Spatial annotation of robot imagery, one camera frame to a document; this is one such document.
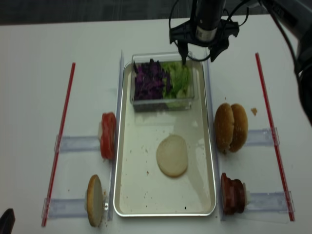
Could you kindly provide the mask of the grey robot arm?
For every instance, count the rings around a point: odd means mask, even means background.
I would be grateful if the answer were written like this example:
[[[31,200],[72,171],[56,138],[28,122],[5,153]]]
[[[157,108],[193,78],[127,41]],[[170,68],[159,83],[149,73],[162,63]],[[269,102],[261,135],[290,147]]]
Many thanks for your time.
[[[194,0],[191,17],[176,27],[169,27],[169,40],[174,43],[182,62],[189,57],[188,45],[205,47],[210,53],[203,61],[214,61],[229,46],[229,36],[237,36],[240,24],[231,20],[235,12],[261,6],[272,17],[293,59],[301,106],[312,118],[312,2],[310,0],[243,0],[222,19],[224,0]]]

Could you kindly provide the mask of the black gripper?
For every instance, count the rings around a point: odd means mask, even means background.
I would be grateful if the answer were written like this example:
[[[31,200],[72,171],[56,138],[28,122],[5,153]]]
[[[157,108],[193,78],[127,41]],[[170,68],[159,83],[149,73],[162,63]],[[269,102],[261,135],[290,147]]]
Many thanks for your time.
[[[214,62],[229,47],[228,43],[215,44],[231,35],[237,37],[238,23],[221,18],[225,3],[224,0],[194,0],[190,19],[176,27],[169,27],[169,41],[177,42],[182,65],[186,64],[188,44],[201,47],[213,46],[210,49],[210,59]]]

